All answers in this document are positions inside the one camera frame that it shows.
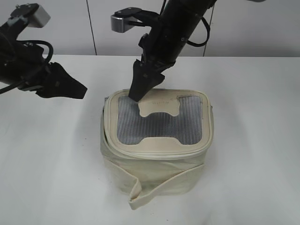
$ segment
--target beige trim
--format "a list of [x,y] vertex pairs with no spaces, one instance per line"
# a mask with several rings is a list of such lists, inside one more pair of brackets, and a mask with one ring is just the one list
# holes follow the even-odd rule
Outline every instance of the beige trim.
[[[125,145],[122,144],[117,134],[117,121],[118,121],[118,99],[121,96],[128,95],[128,90],[118,91],[111,95],[105,103],[104,121],[105,133],[107,141],[111,149],[117,150],[120,153],[132,157],[144,159],[161,159],[161,158],[185,158],[199,154],[206,150],[212,142],[212,115],[211,106],[207,96],[204,93],[191,90],[159,90],[153,89],[146,96],[145,100],[139,103],[141,111],[144,116],[151,112],[159,112],[164,106],[166,110],[172,115],[176,115],[179,108],[178,97],[182,96],[199,96],[202,100],[202,140],[194,145],[183,145],[175,138],[165,137],[149,137],[144,138],[139,144]],[[172,103],[168,104],[154,104],[158,107],[151,109],[149,102],[163,102],[169,99]]]

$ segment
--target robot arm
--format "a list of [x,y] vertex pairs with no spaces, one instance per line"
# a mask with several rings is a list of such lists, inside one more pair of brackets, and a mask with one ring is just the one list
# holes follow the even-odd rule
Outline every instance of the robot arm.
[[[210,27],[203,15],[217,0],[164,0],[161,14],[129,7],[111,16],[112,30],[126,32],[134,26],[150,26],[139,46],[143,49],[141,60],[133,65],[133,81],[129,97],[139,101],[153,87],[160,84],[165,76],[161,73],[172,67],[185,44],[204,46],[210,34]],[[196,44],[188,39],[200,21],[203,21],[207,40]]]
[[[50,16],[39,4],[17,5],[8,21],[0,27],[0,82],[13,88],[36,91],[42,98],[83,98],[87,88],[72,78],[58,63],[50,63],[53,47],[46,41],[16,40],[27,27],[44,27]],[[49,54],[42,57],[46,45]]]

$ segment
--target black cable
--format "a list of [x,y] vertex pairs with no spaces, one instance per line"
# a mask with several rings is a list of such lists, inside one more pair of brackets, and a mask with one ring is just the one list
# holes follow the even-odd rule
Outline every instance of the black cable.
[[14,89],[14,88],[17,88],[17,87],[19,87],[23,83],[25,83],[25,81],[21,80],[19,82],[13,83],[13,84],[5,87],[5,88],[2,88],[2,89],[0,89],[0,94],[3,94],[5,92],[8,92],[8,91]]
[[[46,65],[50,62],[52,56],[53,56],[53,47],[50,43],[46,42],[46,41],[41,41],[41,40],[25,40],[25,41],[19,41],[21,43],[33,43],[33,44],[37,44],[37,45],[46,45],[49,48],[49,53],[47,55],[47,58],[45,59],[43,65]],[[19,82],[13,83],[5,88],[0,89],[0,94],[3,94],[5,92],[8,92],[14,88],[17,88],[18,86],[20,86],[21,84],[24,84],[25,81],[21,80]]]
[[48,64],[53,56],[53,47],[52,45],[49,43],[49,42],[46,42],[46,41],[41,41],[41,40],[25,40],[25,41],[20,41],[21,43],[33,43],[33,44],[37,44],[37,45],[46,45],[48,48],[49,48],[49,53],[48,53],[48,56],[47,58],[45,59],[44,63],[45,64]]
[[206,41],[204,41],[203,43],[201,44],[197,44],[197,43],[194,43],[194,42],[191,42],[191,41],[187,41],[187,44],[188,45],[191,45],[191,46],[194,46],[194,47],[202,47],[202,46],[205,46],[206,43],[208,42],[209,38],[210,38],[210,25],[208,24],[208,22],[206,21],[206,19],[204,17],[202,17],[202,22],[206,28],[206,31],[207,31],[207,37],[206,37]]
[[164,0],[163,5],[162,5],[161,10],[160,10],[160,13],[159,13],[160,15],[163,13],[166,3],[167,3],[167,0]]

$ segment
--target mesh lid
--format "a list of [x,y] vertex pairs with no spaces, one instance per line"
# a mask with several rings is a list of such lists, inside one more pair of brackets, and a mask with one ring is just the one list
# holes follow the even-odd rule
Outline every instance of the mesh lid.
[[202,151],[212,139],[210,103],[189,90],[151,90],[139,103],[128,90],[105,104],[109,145],[127,155],[182,155]]

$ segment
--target fabric strap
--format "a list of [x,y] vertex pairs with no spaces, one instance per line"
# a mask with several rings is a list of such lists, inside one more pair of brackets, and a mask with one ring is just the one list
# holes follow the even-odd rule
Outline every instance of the fabric strap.
[[129,194],[128,202],[131,209],[136,210],[139,207],[149,203],[155,196],[168,194],[165,193],[165,191],[168,192],[168,190],[172,189],[172,187],[183,188],[185,189],[185,192],[189,191],[187,190],[187,184],[189,189],[191,189],[195,185],[195,183],[198,181],[204,164],[177,174],[176,176],[158,185],[156,188],[145,195],[141,194],[142,185],[137,177],[131,175],[120,166],[112,163],[107,159],[105,159],[105,166],[108,167],[108,169],[110,169],[110,171],[112,171],[114,174],[118,174],[119,178],[122,177],[123,180],[126,180],[126,183],[131,184],[132,189]]

